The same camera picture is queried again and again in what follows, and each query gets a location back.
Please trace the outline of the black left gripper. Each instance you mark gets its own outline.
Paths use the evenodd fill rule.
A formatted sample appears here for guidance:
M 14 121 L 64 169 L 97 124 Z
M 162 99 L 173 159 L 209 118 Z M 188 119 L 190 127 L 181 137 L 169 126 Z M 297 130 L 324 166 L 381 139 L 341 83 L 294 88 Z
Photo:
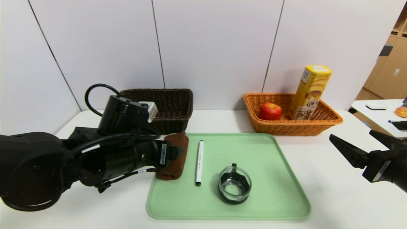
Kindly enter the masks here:
M 137 168 L 153 166 L 156 169 L 162 169 L 168 166 L 167 158 L 169 160 L 177 160 L 183 153 L 183 147 L 171 146 L 169 151 L 168 147 L 167 142 L 160 140 L 136 142 L 134 152 Z

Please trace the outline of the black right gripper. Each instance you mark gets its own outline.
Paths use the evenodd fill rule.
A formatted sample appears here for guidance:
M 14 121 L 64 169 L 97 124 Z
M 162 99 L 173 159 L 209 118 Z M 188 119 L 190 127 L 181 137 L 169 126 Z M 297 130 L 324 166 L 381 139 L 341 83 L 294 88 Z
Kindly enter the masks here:
M 362 176 L 370 183 L 386 181 L 407 191 L 407 143 L 381 132 L 370 130 L 369 134 L 388 150 L 364 150 L 331 134 L 330 142 L 354 168 L 365 168 Z

